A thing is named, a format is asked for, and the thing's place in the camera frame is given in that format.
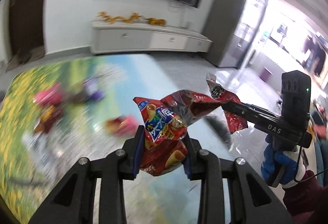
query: door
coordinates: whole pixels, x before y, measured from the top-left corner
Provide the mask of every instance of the door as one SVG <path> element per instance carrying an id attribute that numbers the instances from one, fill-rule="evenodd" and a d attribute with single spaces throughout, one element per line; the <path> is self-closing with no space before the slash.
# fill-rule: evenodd
<path id="1" fill-rule="evenodd" d="M 30 56 L 34 48 L 44 49 L 42 17 L 44 0 L 10 0 L 9 35 L 13 55 Z"/>
<path id="2" fill-rule="evenodd" d="M 219 67 L 237 68 L 242 63 L 264 9 L 264 0 L 246 0 L 241 18 Z"/>

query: dark brown door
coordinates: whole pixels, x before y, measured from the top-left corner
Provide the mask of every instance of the dark brown door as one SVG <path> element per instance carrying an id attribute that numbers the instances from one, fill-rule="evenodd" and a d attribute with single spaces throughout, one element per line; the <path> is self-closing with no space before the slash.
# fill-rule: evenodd
<path id="1" fill-rule="evenodd" d="M 43 47 L 44 0 L 10 0 L 9 34 L 13 55 L 29 55 L 30 50 Z"/>

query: maroon sleeve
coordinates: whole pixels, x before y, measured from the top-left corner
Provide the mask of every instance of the maroon sleeve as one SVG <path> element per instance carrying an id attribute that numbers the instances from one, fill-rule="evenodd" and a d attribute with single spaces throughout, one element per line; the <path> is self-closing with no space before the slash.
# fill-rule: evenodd
<path id="1" fill-rule="evenodd" d="M 311 170 L 307 170 L 302 180 L 313 175 Z M 284 191 L 284 204 L 296 224 L 321 223 L 317 222 L 321 218 L 327 220 L 328 186 L 321 187 L 316 178 L 312 178 L 306 182 L 298 183 L 294 187 L 284 189 Z M 320 210 L 322 203 L 325 204 L 323 211 Z"/>

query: blue logo on snack bag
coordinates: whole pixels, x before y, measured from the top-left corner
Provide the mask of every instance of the blue logo on snack bag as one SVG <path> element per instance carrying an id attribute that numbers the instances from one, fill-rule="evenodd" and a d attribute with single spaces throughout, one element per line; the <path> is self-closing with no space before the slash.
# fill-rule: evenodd
<path id="1" fill-rule="evenodd" d="M 167 107 L 161 106 L 156 109 L 154 118 L 145 122 L 146 129 L 150 132 L 153 141 L 157 140 L 164 125 L 172 121 L 173 115 L 174 113 L 171 110 Z"/>
<path id="2" fill-rule="evenodd" d="M 149 103 L 149 100 L 141 101 L 138 104 L 139 110 L 143 110 L 148 103 Z"/>

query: blue and white glove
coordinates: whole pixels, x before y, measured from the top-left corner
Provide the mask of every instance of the blue and white glove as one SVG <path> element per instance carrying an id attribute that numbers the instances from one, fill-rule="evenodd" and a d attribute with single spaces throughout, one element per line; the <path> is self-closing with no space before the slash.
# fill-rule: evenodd
<path id="1" fill-rule="evenodd" d="M 265 141 L 268 143 L 264 151 L 264 161 L 261 166 L 262 177 L 265 181 L 274 173 L 274 161 L 286 166 L 285 173 L 283 174 L 280 183 L 283 188 L 290 188 L 297 184 L 294 181 L 294 175 L 297 168 L 297 158 L 299 146 L 294 148 L 294 151 L 274 151 L 272 148 L 272 137 L 267 135 Z M 298 172 L 296 175 L 296 180 L 301 180 L 305 175 L 305 166 L 303 165 L 303 159 L 300 158 L 298 165 Z"/>

